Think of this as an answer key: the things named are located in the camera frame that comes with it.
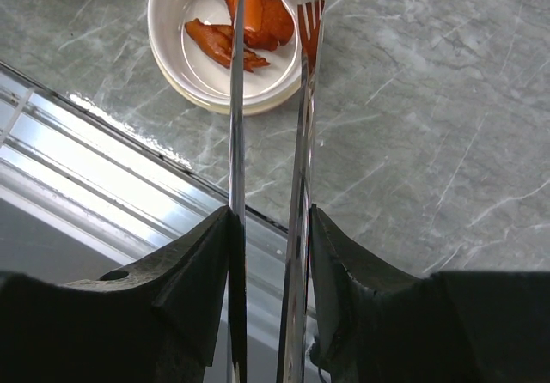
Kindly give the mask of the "orange bacon strip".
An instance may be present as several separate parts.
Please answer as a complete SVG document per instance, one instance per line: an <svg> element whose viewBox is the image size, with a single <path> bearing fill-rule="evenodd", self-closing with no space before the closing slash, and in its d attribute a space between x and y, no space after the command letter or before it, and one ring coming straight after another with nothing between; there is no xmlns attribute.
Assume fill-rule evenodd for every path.
<svg viewBox="0 0 550 383"><path fill-rule="evenodd" d="M224 24L204 24L198 18L184 24L186 33L210 59L229 69L232 61L234 29ZM244 49L244 70L267 67L270 63L253 51Z"/></svg>

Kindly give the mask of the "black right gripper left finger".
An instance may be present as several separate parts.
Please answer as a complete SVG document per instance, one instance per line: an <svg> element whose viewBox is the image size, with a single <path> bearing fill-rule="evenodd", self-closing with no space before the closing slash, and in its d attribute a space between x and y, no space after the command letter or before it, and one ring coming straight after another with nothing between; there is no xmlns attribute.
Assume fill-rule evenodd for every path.
<svg viewBox="0 0 550 383"><path fill-rule="evenodd" d="M244 228L223 206L188 233L96 280L1 275L4 382L200 382L229 319L247 378Z"/></svg>

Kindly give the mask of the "red-brown chicken wing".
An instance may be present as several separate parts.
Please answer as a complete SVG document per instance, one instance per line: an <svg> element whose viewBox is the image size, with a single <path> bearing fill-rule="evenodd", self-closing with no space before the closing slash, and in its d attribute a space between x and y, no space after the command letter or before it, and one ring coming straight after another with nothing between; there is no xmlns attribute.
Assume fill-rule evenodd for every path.
<svg viewBox="0 0 550 383"><path fill-rule="evenodd" d="M237 0L224 0L231 21ZM294 35L294 21L282 0L244 0L244 43L249 48L275 51Z"/></svg>

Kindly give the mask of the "metal serving tongs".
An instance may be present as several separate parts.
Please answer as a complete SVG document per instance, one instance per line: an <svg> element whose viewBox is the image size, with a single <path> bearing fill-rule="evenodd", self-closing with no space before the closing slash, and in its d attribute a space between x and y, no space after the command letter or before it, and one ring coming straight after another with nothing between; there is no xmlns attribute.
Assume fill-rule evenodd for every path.
<svg viewBox="0 0 550 383"><path fill-rule="evenodd" d="M304 380L309 290L309 212L315 146L316 60L323 41L326 0L300 0L297 34L301 46L301 84L291 188L289 233L278 347L278 382ZM230 63L229 207L244 218L244 0L237 0Z"/></svg>

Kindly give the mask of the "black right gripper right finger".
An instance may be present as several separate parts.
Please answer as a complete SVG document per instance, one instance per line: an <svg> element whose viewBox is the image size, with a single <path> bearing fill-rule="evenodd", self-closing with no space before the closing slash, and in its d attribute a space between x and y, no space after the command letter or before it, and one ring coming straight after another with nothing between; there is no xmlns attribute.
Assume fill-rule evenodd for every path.
<svg viewBox="0 0 550 383"><path fill-rule="evenodd" d="M439 271L414 277L310 211L318 334L334 382L546 382L549 275Z"/></svg>

